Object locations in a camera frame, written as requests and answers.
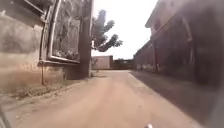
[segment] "sky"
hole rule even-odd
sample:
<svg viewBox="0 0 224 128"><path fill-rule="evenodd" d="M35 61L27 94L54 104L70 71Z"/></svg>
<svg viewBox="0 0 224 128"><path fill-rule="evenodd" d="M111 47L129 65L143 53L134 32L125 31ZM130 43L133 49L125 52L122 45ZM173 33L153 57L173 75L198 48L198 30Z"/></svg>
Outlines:
<svg viewBox="0 0 224 128"><path fill-rule="evenodd" d="M94 0L93 16L101 9L107 11L106 20L114 20L115 26L106 35L118 34L123 45L107 52L92 51L92 56L113 55L114 59L131 59L150 39L150 28L145 28L157 0Z"/></svg>

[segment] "alley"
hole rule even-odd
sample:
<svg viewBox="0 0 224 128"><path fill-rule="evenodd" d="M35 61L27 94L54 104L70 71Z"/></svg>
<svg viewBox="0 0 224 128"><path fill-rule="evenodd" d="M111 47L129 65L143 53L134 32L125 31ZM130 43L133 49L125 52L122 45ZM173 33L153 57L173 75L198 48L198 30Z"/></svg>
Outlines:
<svg viewBox="0 0 224 128"><path fill-rule="evenodd" d="M78 84L35 108L9 110L29 113L9 121L19 128L201 128L213 99L188 81L135 71L100 71Z"/></svg>

